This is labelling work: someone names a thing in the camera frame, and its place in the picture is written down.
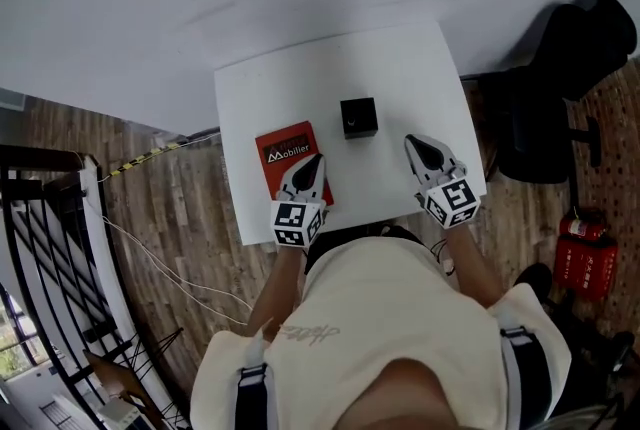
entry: forearm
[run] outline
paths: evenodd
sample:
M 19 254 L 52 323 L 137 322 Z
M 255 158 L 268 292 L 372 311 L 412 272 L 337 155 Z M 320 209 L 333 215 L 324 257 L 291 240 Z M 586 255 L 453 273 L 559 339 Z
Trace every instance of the forearm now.
M 264 328 L 264 336 L 272 341 L 280 329 L 280 325 L 293 311 L 298 294 L 298 275 L 302 267 L 302 251 L 292 247 L 282 247 L 273 265 L 267 283 L 260 292 L 255 303 L 249 323 L 247 335 L 253 336 Z
M 448 229 L 445 236 L 460 292 L 484 307 L 495 304 L 504 294 L 500 278 L 478 250 L 469 228 L 462 224 Z

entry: shirt sleeve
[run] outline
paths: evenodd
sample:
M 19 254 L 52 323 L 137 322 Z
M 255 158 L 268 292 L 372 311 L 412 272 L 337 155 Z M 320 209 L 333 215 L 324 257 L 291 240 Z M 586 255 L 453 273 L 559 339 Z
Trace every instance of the shirt sleeve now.
M 518 284 L 511 288 L 488 311 L 498 320 L 501 328 L 523 326 L 538 338 L 547 359 L 551 379 L 551 406 L 547 413 L 549 417 L 562 395 L 571 366 L 571 352 L 564 337 L 545 313 L 528 284 Z
M 229 426 L 235 414 L 237 371 L 245 365 L 251 338 L 233 332 L 214 334 L 198 368 L 191 393 L 191 424 L 194 430 L 218 430 Z

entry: cream t-shirt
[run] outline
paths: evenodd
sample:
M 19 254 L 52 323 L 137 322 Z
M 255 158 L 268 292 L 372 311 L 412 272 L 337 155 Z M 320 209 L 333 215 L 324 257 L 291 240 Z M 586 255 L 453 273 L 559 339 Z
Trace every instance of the cream t-shirt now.
M 503 430 L 507 383 L 498 319 L 536 334 L 555 406 L 571 355 L 528 285 L 512 288 L 487 310 L 456 291 L 417 243 L 376 237 L 333 249 L 311 269 L 300 306 L 265 351 L 280 430 L 333 428 L 400 358 L 435 373 L 461 426 Z M 228 331 L 213 336 L 191 398 L 195 430 L 229 429 L 236 373 L 250 342 Z

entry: book cover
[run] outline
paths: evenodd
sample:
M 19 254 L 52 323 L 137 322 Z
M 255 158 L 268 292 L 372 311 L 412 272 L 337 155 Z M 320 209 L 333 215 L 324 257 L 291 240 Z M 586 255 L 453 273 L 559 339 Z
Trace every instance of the book cover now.
M 302 160 L 318 151 L 313 128 L 309 121 L 300 122 L 256 138 L 260 162 L 264 170 L 271 199 L 275 200 L 284 173 Z M 333 204 L 328 181 L 325 180 L 322 197 L 327 206 Z

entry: black cube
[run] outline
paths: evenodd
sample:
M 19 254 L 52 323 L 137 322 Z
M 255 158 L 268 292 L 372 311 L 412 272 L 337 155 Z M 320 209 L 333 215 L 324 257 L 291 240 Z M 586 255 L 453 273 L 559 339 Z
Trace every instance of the black cube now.
M 340 101 L 344 138 L 373 137 L 378 132 L 378 118 L 373 98 Z

